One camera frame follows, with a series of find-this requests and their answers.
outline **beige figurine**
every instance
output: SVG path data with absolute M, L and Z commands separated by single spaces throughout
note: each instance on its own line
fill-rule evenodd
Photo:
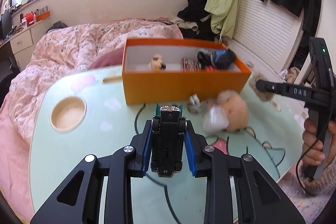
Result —
M 153 71 L 165 70 L 166 65 L 163 63 L 163 57 L 160 54 L 155 54 L 150 63 Z
M 217 97 L 217 104 L 226 113 L 229 125 L 227 131 L 236 131 L 247 126 L 249 121 L 249 110 L 245 101 L 234 90 L 222 91 Z

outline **louvered door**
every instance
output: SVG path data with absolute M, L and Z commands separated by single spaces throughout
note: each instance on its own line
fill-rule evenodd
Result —
M 302 18 L 269 0 L 240 0 L 233 39 L 279 73 L 298 47 Z

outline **pink blanket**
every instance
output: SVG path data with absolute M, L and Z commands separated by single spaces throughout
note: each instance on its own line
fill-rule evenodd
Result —
M 0 109 L 0 187 L 19 217 L 30 221 L 33 216 L 29 148 L 46 91 L 61 77 L 90 65 L 120 62 L 127 37 L 183 38 L 176 25 L 137 19 L 55 30 L 37 43 L 31 62 L 12 80 Z M 115 53 L 108 60 L 100 58 L 109 52 Z

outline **orange plush toy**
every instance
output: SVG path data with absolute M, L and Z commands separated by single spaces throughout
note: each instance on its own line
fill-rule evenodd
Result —
M 217 97 L 217 104 L 226 113 L 229 125 L 227 131 L 237 131 L 247 126 L 249 121 L 249 110 L 245 101 L 234 90 L 222 91 Z

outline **cardboard box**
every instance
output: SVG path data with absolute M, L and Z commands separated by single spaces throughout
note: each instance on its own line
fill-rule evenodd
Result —
M 188 100 L 193 94 L 205 100 L 223 90 L 240 93 L 251 70 L 239 58 L 229 70 L 181 71 L 181 59 L 197 60 L 200 48 L 226 49 L 223 44 L 196 39 L 127 39 L 122 65 L 126 103 Z M 155 54 L 163 56 L 166 70 L 151 70 L 149 63 Z

